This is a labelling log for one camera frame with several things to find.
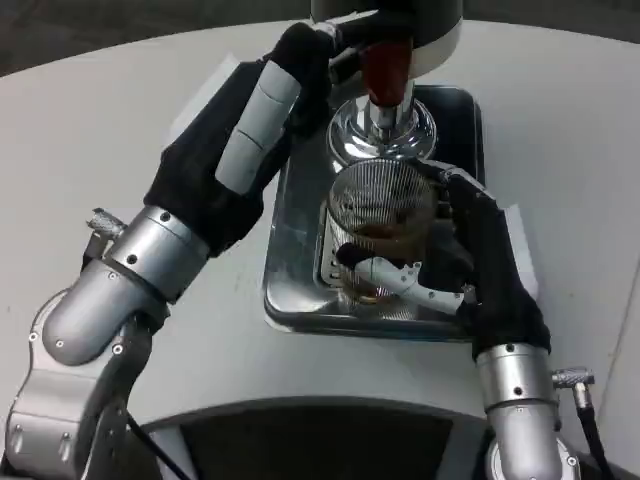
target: black cable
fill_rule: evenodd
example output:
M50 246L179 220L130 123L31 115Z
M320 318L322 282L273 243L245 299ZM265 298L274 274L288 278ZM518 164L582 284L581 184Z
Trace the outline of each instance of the black cable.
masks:
M589 451L598 465L598 468L602 472L602 479L616 480L604 453L604 447L602 446L602 440L600 439L600 432L598 431L598 425L596 424L595 410L593 407L578 408L577 410L578 418L582 424L582 430L584 430L584 436L586 437L587 444L589 445Z
M127 425L129 425L131 432L138 438L138 440L140 440L145 447L151 450L156 457L162 460L162 463L164 463L176 477L180 480L191 480L191 478L189 478L187 474L184 473L184 471L173 460L171 460L169 455L167 455L165 451L153 441L149 434L142 430L140 425L136 423L129 412L127 412Z

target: drip tray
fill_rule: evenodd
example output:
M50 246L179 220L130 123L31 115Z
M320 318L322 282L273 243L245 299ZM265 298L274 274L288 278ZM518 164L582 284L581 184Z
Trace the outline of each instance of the drip tray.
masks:
M453 87L417 87L415 95L438 127L434 158L483 181L480 116L473 98ZM365 305L341 290L324 206L341 167L328 158L325 132L320 129L300 146L280 175L263 282L270 323L294 332L466 341L455 317L397 297ZM436 223L435 230L451 230L448 220Z

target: white surface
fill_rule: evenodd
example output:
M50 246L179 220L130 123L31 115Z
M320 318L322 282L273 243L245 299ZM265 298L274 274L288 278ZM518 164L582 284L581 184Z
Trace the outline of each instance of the white surface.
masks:
M188 478L198 480L196 469L189 454L189 448L184 441L180 427L160 428L151 432L150 435ZM180 480L162 460L156 458L156 463L162 480Z
M640 282L636 277L629 315L620 336L613 374L600 411L607 457L627 470L640 472Z
M254 58L283 28L166 37L0 79L2 424L27 369L34 314L77 274L87 212L103 206L130 220L185 102L229 50ZM638 46L476 22L464 24L456 53L427 77L478 99L489 187L503 206L521 206L553 333L552 364L592 367L598 404L640 252L637 78ZM148 422L298 395L390 398L481 415L468 346L312 337L267 326L260 283L273 187L259 225L210 262L155 337L131 399L134 416ZM563 400L565 434L581 444L570 396ZM604 420L608 449L631 439L636 448L616 459L637 465L637 425Z

